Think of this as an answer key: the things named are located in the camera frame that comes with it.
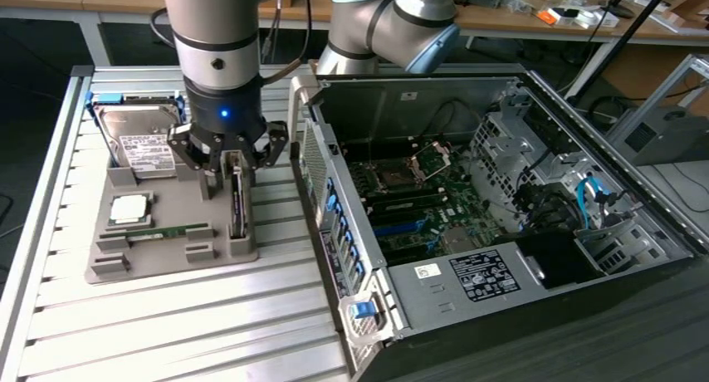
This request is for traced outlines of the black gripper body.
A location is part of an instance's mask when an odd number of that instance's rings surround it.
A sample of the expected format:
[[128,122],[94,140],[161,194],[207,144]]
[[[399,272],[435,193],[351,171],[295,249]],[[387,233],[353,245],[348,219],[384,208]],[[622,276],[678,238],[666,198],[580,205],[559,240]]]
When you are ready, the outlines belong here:
[[197,140],[209,145],[215,136],[223,149],[235,149],[237,138],[243,146],[255,152],[255,143],[267,126],[261,112],[263,78],[255,76],[233,89],[209,89],[184,77],[185,94],[189,102],[191,121],[196,125]]

